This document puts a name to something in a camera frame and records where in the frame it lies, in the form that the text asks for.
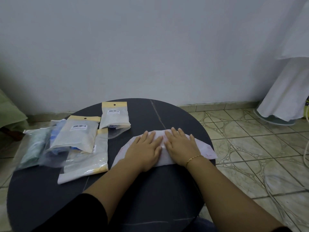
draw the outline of round table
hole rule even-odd
[[[180,127],[186,134],[192,133],[213,148],[203,126],[174,105],[150,99],[114,101],[127,101],[131,129],[108,141],[109,167],[120,148],[145,130]],[[101,103],[74,115],[101,116]],[[14,172],[7,195],[7,211],[13,231],[31,231],[103,175],[91,175],[58,185],[59,172],[60,168],[45,166]],[[184,167],[176,164],[156,167],[137,177],[119,202],[110,227],[112,231],[182,231],[203,205],[199,189]]]

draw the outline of person's left hand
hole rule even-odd
[[[162,150],[159,145],[163,137],[160,136],[153,141],[154,136],[155,131],[152,131],[149,136],[148,131],[145,131],[141,137],[136,137],[128,148],[124,159],[135,163],[143,172],[151,169],[157,163]]]

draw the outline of wall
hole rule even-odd
[[[0,0],[0,88],[26,114],[256,101],[305,1]]]

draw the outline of person's right arm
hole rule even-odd
[[[244,194],[208,159],[201,155],[193,135],[181,129],[165,132],[165,146],[171,158],[187,168],[199,186],[209,214],[219,231],[270,232],[282,223]]]

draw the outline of gold bracelet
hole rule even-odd
[[[194,159],[195,157],[199,157],[199,156],[202,156],[202,155],[194,156],[194,157],[192,157],[191,159],[189,159],[188,162],[186,163],[186,168],[187,168],[188,163],[190,162],[190,160]]]

